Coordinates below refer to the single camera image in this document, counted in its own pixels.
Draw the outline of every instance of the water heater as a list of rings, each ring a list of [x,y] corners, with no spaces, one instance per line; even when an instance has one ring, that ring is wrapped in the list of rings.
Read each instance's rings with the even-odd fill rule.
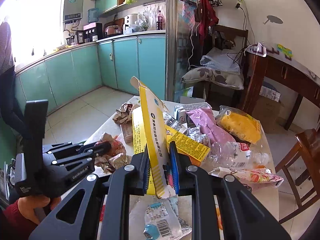
[[[64,0],[63,22],[72,23],[82,19],[83,0]]]

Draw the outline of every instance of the stack of white boxes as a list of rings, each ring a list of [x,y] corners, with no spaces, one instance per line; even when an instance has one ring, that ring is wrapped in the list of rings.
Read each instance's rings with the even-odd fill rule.
[[[281,94],[271,88],[267,88],[265,86],[261,86],[259,95],[279,102]]]

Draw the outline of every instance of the pink food wrapper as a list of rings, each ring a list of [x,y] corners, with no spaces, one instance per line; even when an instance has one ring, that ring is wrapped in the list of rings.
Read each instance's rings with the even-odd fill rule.
[[[257,190],[261,187],[277,188],[284,181],[283,178],[272,174],[269,169],[252,169],[252,170],[234,170],[228,168],[215,168],[210,175],[223,178],[227,174],[235,176],[250,191]]]
[[[200,125],[200,132],[209,137],[211,144],[218,142],[223,145],[226,142],[236,142],[227,131],[217,125],[211,109],[195,109],[187,112],[187,114],[195,125]]]

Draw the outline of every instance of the red sleeve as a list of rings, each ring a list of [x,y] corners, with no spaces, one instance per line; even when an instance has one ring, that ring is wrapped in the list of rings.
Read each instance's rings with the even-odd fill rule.
[[[13,230],[19,232],[21,240],[28,240],[31,232],[36,228],[36,224],[26,219],[20,214],[18,200],[4,210],[8,223]]]

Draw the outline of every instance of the desk drawer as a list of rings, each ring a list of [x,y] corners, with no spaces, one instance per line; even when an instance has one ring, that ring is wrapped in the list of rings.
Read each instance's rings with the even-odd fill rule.
[[[283,84],[320,106],[320,86],[293,66],[269,57],[266,77]]]

